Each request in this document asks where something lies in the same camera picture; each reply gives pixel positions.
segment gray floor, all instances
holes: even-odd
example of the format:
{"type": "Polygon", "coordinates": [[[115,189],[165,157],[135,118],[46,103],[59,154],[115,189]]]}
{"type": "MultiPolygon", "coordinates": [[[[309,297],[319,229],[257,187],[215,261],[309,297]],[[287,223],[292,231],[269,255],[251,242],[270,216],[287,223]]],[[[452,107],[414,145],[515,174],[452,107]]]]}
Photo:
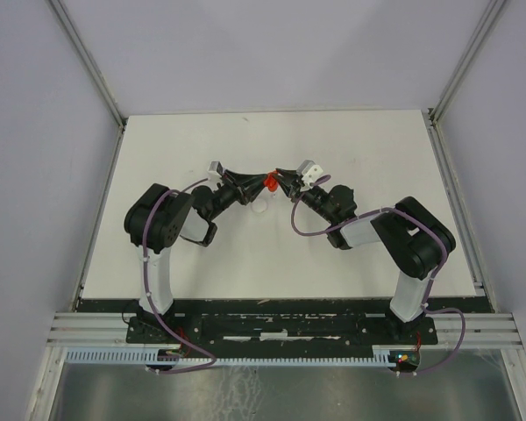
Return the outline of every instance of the gray floor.
{"type": "MultiPolygon", "coordinates": [[[[423,352],[425,366],[443,353],[423,352]]],[[[519,420],[499,352],[463,352],[440,371],[396,378],[359,367],[220,367],[152,375],[67,364],[52,420],[519,420]]]]}

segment white wall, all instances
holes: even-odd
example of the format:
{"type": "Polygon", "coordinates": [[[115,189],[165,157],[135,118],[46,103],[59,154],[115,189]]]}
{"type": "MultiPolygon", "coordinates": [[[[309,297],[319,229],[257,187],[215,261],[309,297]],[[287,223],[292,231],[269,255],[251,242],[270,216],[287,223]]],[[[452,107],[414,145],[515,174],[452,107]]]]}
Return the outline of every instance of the white wall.
{"type": "Polygon", "coordinates": [[[426,109],[488,0],[65,0],[125,115],[426,109]]]}
{"type": "Polygon", "coordinates": [[[23,419],[116,137],[46,2],[0,2],[0,420],[23,419]]]}
{"type": "Polygon", "coordinates": [[[526,346],[526,0],[510,2],[443,131],[498,301],[526,346]]]}

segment robotic arm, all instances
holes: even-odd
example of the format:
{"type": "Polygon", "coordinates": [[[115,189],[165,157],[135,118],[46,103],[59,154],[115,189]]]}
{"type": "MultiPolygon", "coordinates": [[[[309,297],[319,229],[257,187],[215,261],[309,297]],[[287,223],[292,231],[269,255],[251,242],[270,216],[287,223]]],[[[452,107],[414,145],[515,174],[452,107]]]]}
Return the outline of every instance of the robotic arm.
{"type": "MultiPolygon", "coordinates": [[[[439,244],[407,219],[385,212],[357,218],[353,191],[337,185],[329,192],[316,184],[323,170],[313,161],[305,161],[297,170],[277,169],[274,178],[293,201],[300,200],[331,224],[327,237],[331,245],[348,250],[381,241],[400,269],[394,298],[387,317],[401,332],[423,315],[422,303],[429,275],[441,262],[439,244]]],[[[406,197],[395,208],[416,219],[439,237],[450,254],[456,248],[451,232],[414,197],[406,197]]]]}
{"type": "MultiPolygon", "coordinates": [[[[156,309],[163,315],[174,302],[169,283],[169,257],[171,247],[178,237],[200,246],[208,246],[217,232],[213,220],[232,204],[247,205],[265,188],[267,174],[243,175],[223,169],[220,162],[212,162],[211,177],[218,179],[217,189],[199,186],[191,194],[175,191],[161,203],[153,214],[146,238],[147,269],[151,298],[156,309]]],[[[144,261],[142,239],[146,221],[154,205],[169,190],[160,184],[150,189],[131,207],[124,219],[124,230],[130,234],[137,255],[144,261]]],[[[139,304],[152,312],[144,289],[144,273],[139,304]]]]}

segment orange object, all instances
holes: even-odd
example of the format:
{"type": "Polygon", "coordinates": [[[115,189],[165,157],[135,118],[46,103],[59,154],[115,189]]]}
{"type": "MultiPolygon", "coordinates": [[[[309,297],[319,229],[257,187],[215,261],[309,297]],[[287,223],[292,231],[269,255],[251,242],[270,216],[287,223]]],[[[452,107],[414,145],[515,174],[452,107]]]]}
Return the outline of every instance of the orange object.
{"type": "Polygon", "coordinates": [[[267,175],[266,180],[263,182],[263,184],[265,184],[265,187],[267,187],[269,189],[269,191],[271,191],[271,192],[276,191],[277,188],[279,187],[279,182],[277,182],[274,179],[273,174],[277,174],[277,172],[273,171],[273,172],[269,173],[267,175]]]}

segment white work surface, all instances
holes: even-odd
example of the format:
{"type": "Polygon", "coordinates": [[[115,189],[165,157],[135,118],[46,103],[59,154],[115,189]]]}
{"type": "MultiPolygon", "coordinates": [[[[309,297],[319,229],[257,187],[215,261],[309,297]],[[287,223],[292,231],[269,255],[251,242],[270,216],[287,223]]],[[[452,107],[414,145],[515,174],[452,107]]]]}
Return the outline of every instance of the white work surface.
{"type": "MultiPolygon", "coordinates": [[[[420,111],[313,111],[130,117],[96,239],[83,298],[140,295],[140,261],[124,232],[126,212],[157,182],[182,189],[206,177],[211,161],[256,174],[296,169],[305,159],[354,189],[357,212],[414,196],[456,237],[433,296],[473,296],[473,282],[420,111]]],[[[233,204],[207,247],[182,239],[171,255],[178,298],[392,296],[399,269],[381,243],[341,251],[325,236],[290,227],[292,203],[277,190],[263,213],[233,204]]],[[[298,227],[327,223],[303,203],[298,227]]]]}

